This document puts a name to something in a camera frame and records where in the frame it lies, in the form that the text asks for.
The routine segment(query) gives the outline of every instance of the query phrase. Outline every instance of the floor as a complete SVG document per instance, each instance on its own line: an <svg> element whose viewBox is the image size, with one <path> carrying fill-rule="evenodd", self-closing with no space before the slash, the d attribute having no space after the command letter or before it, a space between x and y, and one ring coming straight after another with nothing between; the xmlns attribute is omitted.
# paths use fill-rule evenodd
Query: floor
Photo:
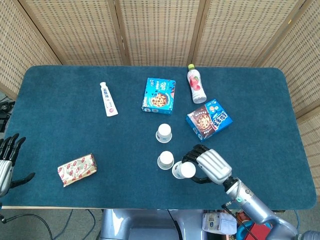
<svg viewBox="0 0 320 240"><path fill-rule="evenodd" d="M55 237L64 228L67 219L70 215L68 209L3 209L1 213L5 218L10 218L19 214L36 214L47 221L51 228L52 235ZM88 235L86 240L95 240L101 224L102 211L99 209L91 210L95 217L95 227ZM300 232L304 233L307 230L320 232L320 203L313 209L299 210L300 215ZM297 218L292 210L285 213L278 213L282 218L292 223L297 224ZM81 240L90 231L94 225L93 217L85 209L75 209L71 215L69 224L65 232L57 238L58 240ZM21 217L6 224L0 223L0 239L4 240L49 240L49 234L44 224L33 217Z"/></svg>

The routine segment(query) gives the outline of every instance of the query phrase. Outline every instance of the red and white package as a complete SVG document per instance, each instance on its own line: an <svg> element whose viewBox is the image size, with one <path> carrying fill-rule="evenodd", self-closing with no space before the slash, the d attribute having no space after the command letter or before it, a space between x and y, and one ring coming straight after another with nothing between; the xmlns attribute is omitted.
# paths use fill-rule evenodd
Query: red and white package
<svg viewBox="0 0 320 240"><path fill-rule="evenodd" d="M59 166L57 170L65 187L94 174L97 171L97 165L94 155L90 153Z"/></svg>

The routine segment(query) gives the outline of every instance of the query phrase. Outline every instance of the cookie box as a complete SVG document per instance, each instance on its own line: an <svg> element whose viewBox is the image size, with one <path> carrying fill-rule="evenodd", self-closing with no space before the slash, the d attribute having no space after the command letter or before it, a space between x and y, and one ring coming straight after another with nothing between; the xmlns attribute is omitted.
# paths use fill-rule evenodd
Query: cookie box
<svg viewBox="0 0 320 240"><path fill-rule="evenodd" d="M216 99L189 113L186 116L186 121L201 142L232 123L232 119Z"/></svg>
<svg viewBox="0 0 320 240"><path fill-rule="evenodd" d="M172 114L176 81L149 77L146 81L142 111Z"/></svg>

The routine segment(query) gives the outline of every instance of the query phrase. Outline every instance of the wicker panel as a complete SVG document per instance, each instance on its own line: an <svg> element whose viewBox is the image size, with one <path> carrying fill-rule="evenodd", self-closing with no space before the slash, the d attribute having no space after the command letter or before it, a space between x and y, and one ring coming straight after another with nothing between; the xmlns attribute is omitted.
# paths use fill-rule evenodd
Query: wicker panel
<svg viewBox="0 0 320 240"><path fill-rule="evenodd" d="M26 70L60 64L12 0L0 1L0 84L15 98Z"/></svg>
<svg viewBox="0 0 320 240"><path fill-rule="evenodd" d="M298 126L305 153L308 157L316 193L320 196L320 113L300 123Z"/></svg>
<svg viewBox="0 0 320 240"><path fill-rule="evenodd" d="M286 75L294 111L320 99L320 0L314 0L263 64Z"/></svg>
<svg viewBox="0 0 320 240"><path fill-rule="evenodd" d="M121 0L132 65L185 66L199 0Z"/></svg>
<svg viewBox="0 0 320 240"><path fill-rule="evenodd" d="M121 65L107 0L22 0L63 64Z"/></svg>
<svg viewBox="0 0 320 240"><path fill-rule="evenodd" d="M195 64L251 66L297 2L211 1Z"/></svg>

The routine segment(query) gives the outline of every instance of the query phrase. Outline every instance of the black cable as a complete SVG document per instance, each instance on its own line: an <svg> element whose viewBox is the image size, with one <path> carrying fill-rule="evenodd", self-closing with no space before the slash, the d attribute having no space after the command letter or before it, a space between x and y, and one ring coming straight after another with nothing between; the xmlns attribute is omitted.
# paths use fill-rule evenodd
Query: black cable
<svg viewBox="0 0 320 240"><path fill-rule="evenodd" d="M95 240L99 240L100 234L101 234L101 230L99 231L98 236L96 236Z"/></svg>
<svg viewBox="0 0 320 240"><path fill-rule="evenodd" d="M69 224L69 221L70 221L70 218L71 218L71 215L72 215L73 211L74 211L74 210L72 209L71 212L70 212L70 214L69 214L69 217L68 217L68 219L67 219L67 221L66 221L66 223L65 223L65 225L64 225L64 228L62 229L62 231L61 231L57 236L55 236L55 237L53 238L53 240L57 239L58 237L60 237L60 236L65 232L65 230L66 230L66 228L67 228L67 226L68 226L68 224Z"/></svg>
<svg viewBox="0 0 320 240"><path fill-rule="evenodd" d="M5 99L10 99L10 100L12 100L10 97L8 97L7 95L5 95L5 97L2 98L2 99L0 100L0 102L2 102L2 101L5 100Z"/></svg>
<svg viewBox="0 0 320 240"><path fill-rule="evenodd" d="M227 208L227 206L226 206L225 204L222 205L221 207L222 207L224 210L226 210L228 214L232 215L232 216L238 221L238 223L240 223L240 224L245 228L245 230L247 230L248 233L250 233L250 235L251 235L255 240L258 240L258 238L256 238L256 236L250 231L250 229L247 228L246 225L244 225L244 224Z"/></svg>
<svg viewBox="0 0 320 240"><path fill-rule="evenodd" d="M0 102L0 111L5 113L5 114L8 114L15 106L15 102L14 101L3 101L3 102Z"/></svg>
<svg viewBox="0 0 320 240"><path fill-rule="evenodd" d="M180 229L180 226L179 226L178 222L177 222L176 220L174 220L174 218L172 217L169 209L167 209L167 211L168 211L168 213L169 213L169 215L170 215L170 217L171 217L171 219L172 219L172 221L173 221L173 223L174 223L174 226L175 226L175 228L176 228L176 230L177 230L177 232L178 232L179 240L184 240L184 239L182 238L182 233L181 233L181 229Z"/></svg>
<svg viewBox="0 0 320 240"><path fill-rule="evenodd" d="M85 240L85 239L89 236L89 234L93 231L93 229L95 228L95 226L96 226L96 218L95 218L94 214L93 214L89 209L86 209L86 210L91 214L91 216L92 216L92 218L93 218L93 226L92 226L92 228L90 229L90 231L84 236L84 238L83 238L82 240Z"/></svg>
<svg viewBox="0 0 320 240"><path fill-rule="evenodd" d="M42 217L40 217L40 216L38 216L38 215L31 214L31 213L26 213L26 214L20 214L20 215L17 215L17 216L13 216L13 217L10 217L10 218L8 218L8 219L5 219L5 218L3 217L3 218L1 219L1 221L2 221L4 224L6 224L6 223L8 223L8 222L10 222L10 221L12 221L12 220L17 219L17 218L27 217L27 216L35 217L35 218L37 218L37 219L40 219L40 220L44 223L44 225L46 226L46 228L48 229L48 232L49 232L49 235L50 235L50 240L53 240L53 238L52 238L52 233L51 233L51 230L50 230L49 225L47 224L47 222L46 222Z"/></svg>

